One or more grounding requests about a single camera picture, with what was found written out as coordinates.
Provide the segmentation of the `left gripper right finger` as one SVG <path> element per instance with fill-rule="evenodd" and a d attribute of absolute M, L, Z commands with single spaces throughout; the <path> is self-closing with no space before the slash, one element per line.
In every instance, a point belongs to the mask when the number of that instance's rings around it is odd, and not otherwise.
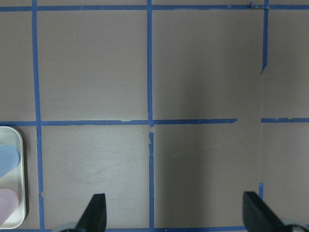
<path fill-rule="evenodd" d="M 243 193 L 242 220 L 248 232 L 290 231 L 254 191 Z"/>

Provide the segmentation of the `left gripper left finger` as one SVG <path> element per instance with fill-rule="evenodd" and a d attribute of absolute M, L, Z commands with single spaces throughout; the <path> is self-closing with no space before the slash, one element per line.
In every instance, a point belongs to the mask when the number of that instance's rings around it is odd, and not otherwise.
<path fill-rule="evenodd" d="M 75 231 L 104 232 L 107 226 L 107 207 L 104 193 L 94 194 L 80 217 Z"/>

